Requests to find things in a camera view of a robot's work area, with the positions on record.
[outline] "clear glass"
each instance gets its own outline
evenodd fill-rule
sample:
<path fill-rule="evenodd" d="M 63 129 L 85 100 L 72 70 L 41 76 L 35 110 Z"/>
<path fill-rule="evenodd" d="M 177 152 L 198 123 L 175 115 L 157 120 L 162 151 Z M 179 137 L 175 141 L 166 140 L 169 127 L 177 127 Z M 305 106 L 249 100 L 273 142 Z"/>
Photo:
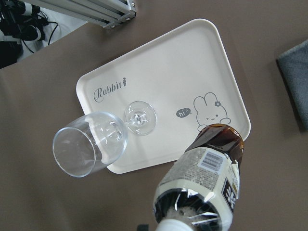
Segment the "clear glass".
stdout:
<path fill-rule="evenodd" d="M 84 177 L 116 161 L 125 151 L 128 129 L 147 135 L 156 125 L 156 113 L 143 101 L 131 103 L 125 122 L 108 112 L 84 115 L 60 129 L 52 150 L 59 167 L 73 177 Z"/>

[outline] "cartoon bunny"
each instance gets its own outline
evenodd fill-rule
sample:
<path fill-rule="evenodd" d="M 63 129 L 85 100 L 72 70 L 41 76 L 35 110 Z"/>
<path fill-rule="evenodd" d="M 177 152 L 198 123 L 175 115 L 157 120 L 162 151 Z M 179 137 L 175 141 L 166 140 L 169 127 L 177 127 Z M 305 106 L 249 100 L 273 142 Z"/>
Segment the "cartoon bunny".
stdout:
<path fill-rule="evenodd" d="M 195 98 L 193 105 L 197 111 L 198 131 L 210 124 L 229 124 L 231 122 L 226 109 L 212 92 L 208 92 L 204 97 L 198 96 Z"/>

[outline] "tray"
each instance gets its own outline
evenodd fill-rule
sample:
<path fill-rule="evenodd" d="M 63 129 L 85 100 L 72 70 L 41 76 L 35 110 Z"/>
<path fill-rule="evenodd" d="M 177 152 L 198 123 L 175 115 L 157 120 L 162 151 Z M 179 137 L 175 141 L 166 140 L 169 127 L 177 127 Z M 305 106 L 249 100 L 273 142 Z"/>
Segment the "tray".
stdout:
<path fill-rule="evenodd" d="M 126 151 L 108 168 L 125 173 L 177 160 L 203 127 L 224 123 L 245 140 L 250 132 L 238 86 L 216 27 L 192 20 L 85 74 L 77 83 L 85 114 L 121 119 L 133 101 L 157 113 L 152 133 L 129 132 Z"/>

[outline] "plastic bottle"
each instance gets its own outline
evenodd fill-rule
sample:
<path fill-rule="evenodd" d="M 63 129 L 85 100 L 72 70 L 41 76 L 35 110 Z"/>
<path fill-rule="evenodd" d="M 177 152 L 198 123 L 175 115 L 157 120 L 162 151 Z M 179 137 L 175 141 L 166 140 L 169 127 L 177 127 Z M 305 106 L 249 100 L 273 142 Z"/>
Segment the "plastic bottle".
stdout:
<path fill-rule="evenodd" d="M 226 231 L 239 197 L 244 143 L 228 125 L 204 128 L 159 183 L 156 231 Z"/>

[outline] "brown table surface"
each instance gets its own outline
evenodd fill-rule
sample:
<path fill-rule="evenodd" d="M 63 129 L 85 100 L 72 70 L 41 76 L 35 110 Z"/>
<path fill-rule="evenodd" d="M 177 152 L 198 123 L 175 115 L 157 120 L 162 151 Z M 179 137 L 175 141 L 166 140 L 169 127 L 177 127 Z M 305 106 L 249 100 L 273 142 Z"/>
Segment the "brown table surface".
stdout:
<path fill-rule="evenodd" d="M 307 230 L 308 132 L 276 58 L 308 38 L 308 1 L 136 5 L 127 24 L 103 30 L 87 23 L 0 70 L 1 230 L 135 231 L 142 223 L 155 230 L 154 192 L 173 163 L 76 179 L 58 168 L 51 143 L 83 115 L 75 90 L 83 74 L 195 18 L 218 28 L 252 124 L 231 230 Z"/>

